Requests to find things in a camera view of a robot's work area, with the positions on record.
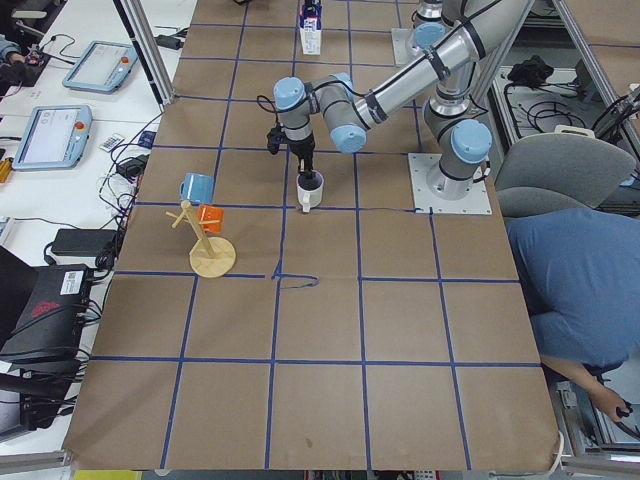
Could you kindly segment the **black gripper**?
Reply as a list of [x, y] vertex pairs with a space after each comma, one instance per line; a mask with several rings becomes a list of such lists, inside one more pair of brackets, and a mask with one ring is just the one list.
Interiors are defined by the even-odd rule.
[[298, 172], [301, 181], [313, 181], [313, 154], [315, 139], [307, 137], [304, 140], [290, 140], [289, 148], [298, 159]]
[[304, 0], [302, 4], [304, 11], [318, 11], [320, 9], [319, 0]]

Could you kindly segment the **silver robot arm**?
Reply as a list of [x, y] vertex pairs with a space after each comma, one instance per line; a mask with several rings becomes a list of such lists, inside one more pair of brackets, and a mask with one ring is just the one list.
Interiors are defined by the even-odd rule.
[[[420, 1], [413, 12], [410, 29], [394, 28], [392, 46], [407, 54], [415, 54], [434, 44], [445, 34], [442, 1]], [[319, 55], [322, 43], [322, 3], [303, 1], [298, 14], [298, 28], [303, 53]]]
[[275, 84], [276, 124], [267, 135], [267, 148], [277, 154], [287, 145], [298, 159], [304, 185], [319, 183], [312, 115], [323, 116], [339, 152], [356, 153], [368, 131], [434, 87], [426, 118], [433, 133], [442, 134], [465, 118], [475, 65], [503, 45], [531, 9], [528, 1], [442, 1], [439, 6], [439, 17], [414, 29], [419, 49], [414, 59], [366, 93], [356, 92], [343, 73], [313, 82], [285, 77]]

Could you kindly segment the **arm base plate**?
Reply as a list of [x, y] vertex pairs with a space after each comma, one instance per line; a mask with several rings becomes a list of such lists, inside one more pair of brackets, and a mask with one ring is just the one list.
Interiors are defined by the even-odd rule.
[[469, 179], [453, 180], [441, 171], [440, 158], [440, 154], [408, 155], [414, 210], [423, 214], [491, 215], [481, 167]]
[[393, 28], [391, 30], [394, 61], [397, 67], [415, 60], [425, 49], [417, 37], [417, 29]]

